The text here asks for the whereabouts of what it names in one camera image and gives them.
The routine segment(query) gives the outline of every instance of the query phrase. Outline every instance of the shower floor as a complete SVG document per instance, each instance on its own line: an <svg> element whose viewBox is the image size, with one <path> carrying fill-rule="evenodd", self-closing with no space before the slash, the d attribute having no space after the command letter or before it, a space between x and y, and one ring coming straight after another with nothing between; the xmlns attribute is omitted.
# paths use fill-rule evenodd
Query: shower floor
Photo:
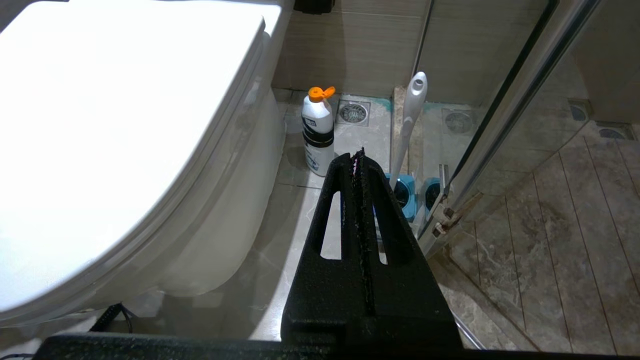
<svg viewBox="0 0 640 360"><path fill-rule="evenodd" d="M640 355L640 143L588 124L449 255L542 351Z"/></svg>

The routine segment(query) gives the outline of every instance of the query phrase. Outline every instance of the cable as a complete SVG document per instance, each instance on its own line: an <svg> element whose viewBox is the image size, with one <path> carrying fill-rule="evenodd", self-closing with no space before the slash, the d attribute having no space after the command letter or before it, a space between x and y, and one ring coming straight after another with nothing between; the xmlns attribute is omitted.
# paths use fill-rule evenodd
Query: cable
<svg viewBox="0 0 640 360"><path fill-rule="evenodd" d="M11 354L11 355L7 355L7 356L3 356L0 357L0 360L6 360L6 359L11 359L14 357L21 357L21 358L27 358L27 357L33 357L35 354Z"/></svg>
<svg viewBox="0 0 640 360"><path fill-rule="evenodd" d="M92 326L89 331L91 332L104 332L109 327L109 324L113 321L113 319L118 316L121 312L122 308L120 304L115 304L107 307L107 309L102 313L102 315L98 318L95 324Z"/></svg>
<svg viewBox="0 0 640 360"><path fill-rule="evenodd" d="M131 312L126 307L124 307L122 303L107 307L107 309L100 316L100 318L98 318L98 320L95 322L95 325L93 325L93 327L89 331L91 332L107 331L107 328L109 327L111 322L120 313L124 315L124 319L127 321L127 328L129 330L129 333L133 333L133 324L131 323L131 317L129 316Z"/></svg>
<svg viewBox="0 0 640 360"><path fill-rule="evenodd" d="M122 314L124 315L124 320L127 321L127 328L129 329L129 334L133 333L133 325L131 324L131 319L129 318L129 310L127 310L126 307L124 307L124 305L122 305L122 303L120 303L120 310L122 311Z"/></svg>

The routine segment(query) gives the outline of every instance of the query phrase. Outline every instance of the toilet bowl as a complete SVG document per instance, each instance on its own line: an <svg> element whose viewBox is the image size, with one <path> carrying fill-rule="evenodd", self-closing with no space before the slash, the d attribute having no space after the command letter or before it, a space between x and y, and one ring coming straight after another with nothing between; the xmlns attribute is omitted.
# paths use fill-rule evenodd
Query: toilet bowl
<svg viewBox="0 0 640 360"><path fill-rule="evenodd" d="M234 274L284 144L291 8L42 1L0 33L0 327Z"/></svg>

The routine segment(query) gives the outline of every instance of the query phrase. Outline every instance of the shower door hinge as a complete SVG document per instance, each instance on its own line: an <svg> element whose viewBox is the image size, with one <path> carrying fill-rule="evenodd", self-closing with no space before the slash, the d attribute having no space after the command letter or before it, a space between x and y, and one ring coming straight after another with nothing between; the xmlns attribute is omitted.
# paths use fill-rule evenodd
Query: shower door hinge
<svg viewBox="0 0 640 360"><path fill-rule="evenodd" d="M442 197L442 200L436 205L433 212L433 218L436 220L436 224L433 228L433 236L437 238L440 235L448 233L449 230L456 226L463 216L474 208L482 196L482 193L475 194L471 199L465 202L458 211L448 208L447 197Z"/></svg>

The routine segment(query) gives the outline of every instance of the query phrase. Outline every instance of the bottle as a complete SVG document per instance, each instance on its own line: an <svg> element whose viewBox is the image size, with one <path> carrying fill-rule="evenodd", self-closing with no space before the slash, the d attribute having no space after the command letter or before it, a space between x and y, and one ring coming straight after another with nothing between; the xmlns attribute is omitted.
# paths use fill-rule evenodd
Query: bottle
<svg viewBox="0 0 640 360"><path fill-rule="evenodd" d="M311 171L320 176L326 176L333 160L333 115L327 99L334 93L333 86L326 90L313 87L302 105L305 158Z"/></svg>

